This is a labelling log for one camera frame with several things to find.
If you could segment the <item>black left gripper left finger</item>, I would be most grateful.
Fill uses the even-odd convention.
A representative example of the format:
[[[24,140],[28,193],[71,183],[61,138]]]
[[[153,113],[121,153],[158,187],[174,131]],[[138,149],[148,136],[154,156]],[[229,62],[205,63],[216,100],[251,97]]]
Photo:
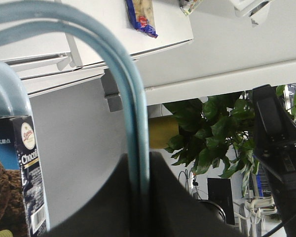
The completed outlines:
[[[148,230],[137,237],[240,237],[195,200],[176,179],[163,156],[150,152]],[[128,159],[123,155],[100,190],[80,210],[45,233],[46,237],[129,237],[131,194]]]

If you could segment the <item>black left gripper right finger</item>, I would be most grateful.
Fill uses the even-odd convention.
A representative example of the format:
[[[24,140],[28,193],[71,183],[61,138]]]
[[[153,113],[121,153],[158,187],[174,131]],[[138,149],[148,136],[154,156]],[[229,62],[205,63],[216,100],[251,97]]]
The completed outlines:
[[[296,182],[296,123],[270,85],[253,89],[254,155],[282,183]]]

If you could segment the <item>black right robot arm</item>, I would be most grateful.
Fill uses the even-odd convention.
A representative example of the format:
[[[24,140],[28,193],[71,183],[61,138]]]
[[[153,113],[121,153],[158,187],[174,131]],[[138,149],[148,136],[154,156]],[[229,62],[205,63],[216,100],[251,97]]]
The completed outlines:
[[[270,85],[253,89],[254,157],[269,183],[282,226],[296,237],[296,123]]]

